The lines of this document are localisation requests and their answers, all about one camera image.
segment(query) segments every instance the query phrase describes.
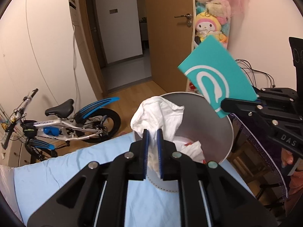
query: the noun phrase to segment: hand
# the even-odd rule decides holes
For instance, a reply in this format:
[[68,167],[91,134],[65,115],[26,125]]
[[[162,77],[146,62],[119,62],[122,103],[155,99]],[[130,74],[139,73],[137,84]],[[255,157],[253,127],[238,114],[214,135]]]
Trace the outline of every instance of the hand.
[[281,151],[281,159],[283,166],[287,166],[287,164],[292,165],[292,163],[294,162],[294,157],[292,155],[292,152],[289,152],[284,148],[282,148]]

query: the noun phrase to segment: bicycle seat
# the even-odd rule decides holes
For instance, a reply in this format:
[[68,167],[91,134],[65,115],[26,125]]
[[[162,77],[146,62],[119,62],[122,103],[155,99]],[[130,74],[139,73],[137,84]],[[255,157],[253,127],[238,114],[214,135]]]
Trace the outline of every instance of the bicycle seat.
[[67,118],[74,110],[73,107],[74,100],[69,99],[66,102],[63,102],[62,104],[56,106],[56,107],[51,107],[49,109],[45,110],[45,115],[56,115],[61,119]]

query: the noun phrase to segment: bed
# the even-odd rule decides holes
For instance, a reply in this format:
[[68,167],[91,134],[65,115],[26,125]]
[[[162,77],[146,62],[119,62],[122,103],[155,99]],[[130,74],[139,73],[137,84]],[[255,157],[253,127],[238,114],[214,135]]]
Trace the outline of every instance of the bed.
[[[6,178],[12,183],[14,177],[16,195],[10,192],[9,199],[13,202],[15,197],[24,224],[35,210],[90,161],[100,164],[112,161],[128,151],[132,142],[134,137],[129,133],[64,156],[14,168],[13,174],[10,171],[11,176]],[[222,167],[251,192],[227,160]],[[178,193],[157,189],[148,180],[129,181],[125,226],[180,226]]]

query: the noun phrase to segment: black tire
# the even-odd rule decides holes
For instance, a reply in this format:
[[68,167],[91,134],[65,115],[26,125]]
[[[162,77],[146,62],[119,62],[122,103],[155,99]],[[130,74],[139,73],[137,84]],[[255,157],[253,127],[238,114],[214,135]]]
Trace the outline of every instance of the black tire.
[[58,154],[55,150],[49,150],[46,148],[33,148],[35,142],[32,139],[28,139],[25,143],[25,148],[27,152],[29,152],[35,159],[44,161],[49,158],[56,158]]
[[[100,109],[96,110],[85,120],[82,120],[81,122],[77,123],[77,126],[82,127],[89,118],[93,118],[96,116],[105,116],[105,115],[107,115],[108,118],[113,120],[114,124],[113,124],[112,129],[108,132],[107,135],[102,135],[98,138],[86,139],[86,140],[83,140],[84,142],[88,142],[88,143],[104,142],[104,141],[111,139],[117,133],[117,131],[119,130],[120,125],[121,125],[121,118],[120,118],[119,114],[117,114],[115,111],[113,111],[111,109],[107,109],[107,108],[100,108]],[[77,137],[81,137],[84,135],[84,132],[76,130],[76,134],[77,134]]]

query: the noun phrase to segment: teal box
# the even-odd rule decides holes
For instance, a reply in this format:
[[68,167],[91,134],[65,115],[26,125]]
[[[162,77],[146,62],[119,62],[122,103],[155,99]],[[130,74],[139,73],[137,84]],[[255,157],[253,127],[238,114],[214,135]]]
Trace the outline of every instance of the teal box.
[[255,101],[257,95],[228,51],[213,36],[208,36],[178,66],[210,103],[220,118],[224,98]]

